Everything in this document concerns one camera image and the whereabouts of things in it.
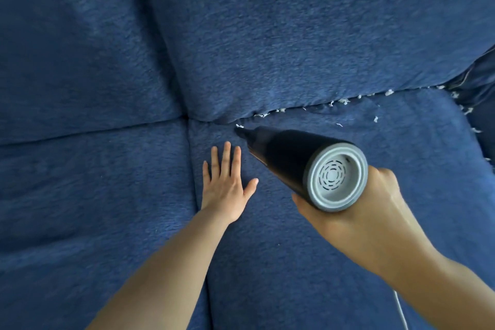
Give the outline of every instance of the handheld vacuum cleaner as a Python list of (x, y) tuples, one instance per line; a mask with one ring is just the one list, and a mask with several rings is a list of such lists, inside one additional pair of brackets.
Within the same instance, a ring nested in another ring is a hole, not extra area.
[(350, 142), (294, 129), (236, 127), (235, 132), (254, 157), (318, 209), (344, 210), (366, 186), (366, 157)]

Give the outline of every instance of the couch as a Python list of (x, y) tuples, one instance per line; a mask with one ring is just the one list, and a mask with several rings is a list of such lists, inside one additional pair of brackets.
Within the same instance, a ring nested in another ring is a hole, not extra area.
[[(245, 127), (346, 139), (495, 288), (495, 0), (0, 0), (0, 328), (83, 329)], [(249, 154), (189, 329), (397, 329)], [(430, 326), (402, 303), (410, 329)]]

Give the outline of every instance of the person's right arm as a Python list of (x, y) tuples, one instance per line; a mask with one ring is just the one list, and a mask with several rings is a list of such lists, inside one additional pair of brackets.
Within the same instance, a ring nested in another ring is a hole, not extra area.
[(363, 194), (339, 213), (324, 213), (295, 194), (293, 200), (327, 241), (380, 276), (433, 326), (495, 328), (495, 292), (436, 251), (392, 171), (370, 166)]

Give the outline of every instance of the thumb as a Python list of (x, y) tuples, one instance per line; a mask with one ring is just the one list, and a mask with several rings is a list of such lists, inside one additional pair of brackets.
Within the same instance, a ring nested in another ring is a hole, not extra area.
[(306, 200), (304, 200), (299, 195), (293, 193), (292, 200), (295, 202), (295, 205), (298, 207), (299, 213), (306, 218), (308, 222), (310, 222), (313, 227), (318, 229), (320, 223), (322, 222), (325, 214), (321, 211), (309, 204)]
[(256, 192), (258, 182), (259, 180), (254, 178), (246, 185), (246, 188), (244, 189), (244, 198), (246, 199), (246, 202), (249, 201), (251, 196)]

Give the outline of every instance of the power cord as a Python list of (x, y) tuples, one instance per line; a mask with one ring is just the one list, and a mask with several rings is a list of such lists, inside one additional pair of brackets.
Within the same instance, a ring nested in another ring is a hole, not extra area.
[(404, 330), (409, 330), (409, 327), (407, 327), (407, 321), (405, 320), (404, 317), (404, 312), (402, 311), (402, 307), (400, 305), (399, 301), (399, 294), (397, 291), (393, 291), (393, 295), (395, 296), (395, 303), (397, 304), (397, 311), (399, 312), (400, 320), (402, 321), (402, 325), (404, 326)]

